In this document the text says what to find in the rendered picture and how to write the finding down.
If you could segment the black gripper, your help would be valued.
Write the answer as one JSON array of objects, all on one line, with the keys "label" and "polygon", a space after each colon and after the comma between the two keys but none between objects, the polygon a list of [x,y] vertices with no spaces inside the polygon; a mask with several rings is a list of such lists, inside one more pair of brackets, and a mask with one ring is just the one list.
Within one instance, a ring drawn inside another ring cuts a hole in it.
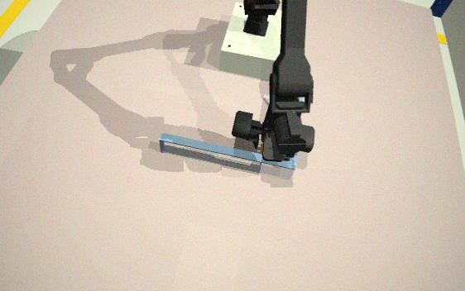
[{"label": "black gripper", "polygon": [[[253,113],[238,111],[236,112],[235,120],[232,127],[232,135],[247,141],[252,141],[255,149],[258,147],[259,134],[265,128],[269,128],[274,131],[273,120],[269,117],[268,112],[266,112],[266,117],[264,122],[252,120]],[[303,152],[309,153],[314,147],[314,132],[315,129],[312,126],[303,125],[304,138],[306,142]]]}]

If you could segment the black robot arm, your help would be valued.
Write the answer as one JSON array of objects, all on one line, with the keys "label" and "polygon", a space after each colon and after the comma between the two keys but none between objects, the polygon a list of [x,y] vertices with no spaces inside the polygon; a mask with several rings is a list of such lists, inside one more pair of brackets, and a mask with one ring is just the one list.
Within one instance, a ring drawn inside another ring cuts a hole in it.
[{"label": "black robot arm", "polygon": [[[275,162],[290,161],[305,148],[300,115],[309,112],[314,96],[314,80],[304,45],[307,0],[281,0],[281,3],[280,53],[270,76],[267,110],[274,131],[265,128],[261,132],[262,159]],[[277,13],[280,0],[244,0],[243,6],[248,15],[243,32],[265,36],[268,15]],[[298,97],[304,97],[304,101]]]}]

